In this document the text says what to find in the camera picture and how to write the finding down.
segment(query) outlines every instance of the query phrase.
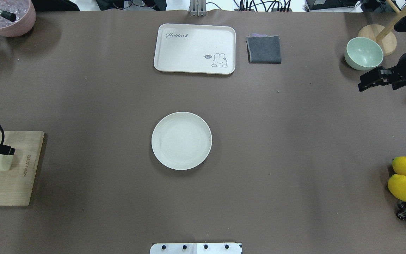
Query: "white rectangular tray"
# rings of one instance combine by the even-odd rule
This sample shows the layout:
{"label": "white rectangular tray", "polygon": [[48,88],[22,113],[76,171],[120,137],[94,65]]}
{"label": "white rectangular tray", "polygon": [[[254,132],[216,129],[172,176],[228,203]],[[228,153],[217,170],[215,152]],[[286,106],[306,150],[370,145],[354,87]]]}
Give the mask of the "white rectangular tray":
{"label": "white rectangular tray", "polygon": [[163,24],[158,30],[154,67],[159,71],[231,74],[236,32],[231,27]]}

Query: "round plate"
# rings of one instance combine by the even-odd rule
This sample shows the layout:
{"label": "round plate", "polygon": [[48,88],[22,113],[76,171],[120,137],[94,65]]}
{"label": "round plate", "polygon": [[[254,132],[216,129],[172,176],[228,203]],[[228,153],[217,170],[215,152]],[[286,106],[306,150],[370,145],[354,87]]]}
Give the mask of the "round plate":
{"label": "round plate", "polygon": [[208,124],[196,114],[176,112],[158,122],[151,146],[158,160],[176,170],[192,169],[208,157],[213,136]]}

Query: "pink bowl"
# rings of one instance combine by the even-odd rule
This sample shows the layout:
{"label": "pink bowl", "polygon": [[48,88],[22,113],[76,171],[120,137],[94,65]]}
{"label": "pink bowl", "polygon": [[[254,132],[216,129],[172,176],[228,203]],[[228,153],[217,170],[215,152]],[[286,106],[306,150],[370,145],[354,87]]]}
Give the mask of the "pink bowl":
{"label": "pink bowl", "polygon": [[35,9],[32,5],[31,0],[20,0],[21,1],[29,1],[29,7],[27,9],[27,13],[22,16],[18,21],[11,23],[10,25],[0,28],[0,35],[6,37],[16,37],[23,35],[29,30],[32,29],[35,23]]}

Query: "wooden cutting board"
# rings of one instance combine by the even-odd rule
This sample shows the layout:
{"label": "wooden cutting board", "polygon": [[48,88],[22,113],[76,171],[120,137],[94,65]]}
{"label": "wooden cutting board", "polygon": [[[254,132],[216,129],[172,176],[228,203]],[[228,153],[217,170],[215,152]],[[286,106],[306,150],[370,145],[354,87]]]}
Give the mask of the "wooden cutting board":
{"label": "wooden cutting board", "polygon": [[44,132],[5,132],[4,144],[16,151],[10,170],[0,171],[0,206],[29,205],[44,135]]}

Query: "tabletop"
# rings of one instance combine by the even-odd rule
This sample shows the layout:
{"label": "tabletop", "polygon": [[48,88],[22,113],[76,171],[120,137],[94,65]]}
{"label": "tabletop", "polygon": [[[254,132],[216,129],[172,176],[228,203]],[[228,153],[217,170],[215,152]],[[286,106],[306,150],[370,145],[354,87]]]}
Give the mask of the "tabletop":
{"label": "tabletop", "polygon": [[[0,207],[0,253],[136,253],[152,243],[241,242],[244,253],[406,253],[386,188],[406,156],[406,87],[359,92],[347,42],[392,13],[38,13],[0,37],[0,123],[47,140],[26,207]],[[230,26],[231,75],[153,67],[164,23]],[[280,35],[282,64],[250,64],[245,37]],[[406,34],[382,65],[406,52]],[[175,171],[155,125],[190,111],[207,159]]]}

